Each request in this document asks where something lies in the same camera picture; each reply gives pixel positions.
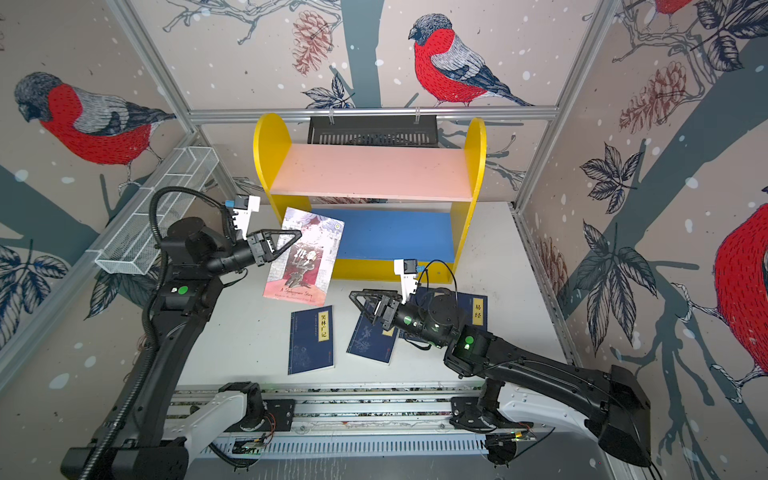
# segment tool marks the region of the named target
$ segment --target pink shelf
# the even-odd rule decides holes
[[[270,193],[472,201],[460,149],[292,144]]]

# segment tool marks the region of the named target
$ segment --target wire basket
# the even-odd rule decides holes
[[[160,251],[155,248],[149,227],[149,203],[156,190],[163,187],[187,187],[200,190],[219,163],[219,157],[210,147],[177,149],[173,164],[154,187],[142,187],[136,195],[143,195],[139,207],[99,253],[96,264],[107,273],[146,275]],[[194,196],[172,192],[165,194],[157,204],[157,225],[163,236],[168,227],[180,220],[194,201]]]
[[[438,147],[437,116],[312,117],[308,144]]]

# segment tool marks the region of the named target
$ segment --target white wire basket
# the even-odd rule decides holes
[[[186,147],[178,150],[170,169],[154,187],[142,187],[136,195],[143,195],[139,207],[99,253],[96,264],[107,273],[146,275],[160,251],[155,248],[149,227],[149,203],[156,190],[162,187],[187,187],[201,190],[219,163],[219,157],[210,147]],[[165,194],[157,204],[157,225],[163,236],[168,227],[184,217],[195,196],[172,192]]]

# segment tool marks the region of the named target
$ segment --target bookshelf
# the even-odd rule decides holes
[[[345,222],[333,278],[399,281],[392,260],[445,261],[455,271],[485,172],[485,124],[469,125],[463,150],[292,144],[277,114],[259,119],[253,160],[277,219],[286,208],[312,211]],[[312,208],[309,197],[386,198],[451,202],[447,213],[431,211]],[[448,283],[442,266],[429,267],[430,281]]]

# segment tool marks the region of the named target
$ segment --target blue book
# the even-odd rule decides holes
[[[373,310],[372,305],[368,303],[366,308],[369,311]],[[378,362],[389,363],[392,358],[392,349],[395,347],[395,340],[397,340],[397,329],[392,328],[386,332],[381,323],[373,325],[360,313],[355,332],[352,334],[346,352]]]
[[[433,290],[432,288],[427,290],[420,286],[416,289],[416,293],[408,299],[408,303],[426,308],[427,292]],[[459,292],[458,307],[460,309],[459,322],[462,325],[473,325],[484,332],[488,331],[488,297],[486,295]],[[405,332],[400,332],[400,337],[413,342],[421,342],[420,339],[407,335]]]
[[[290,314],[288,375],[333,366],[333,307]]]

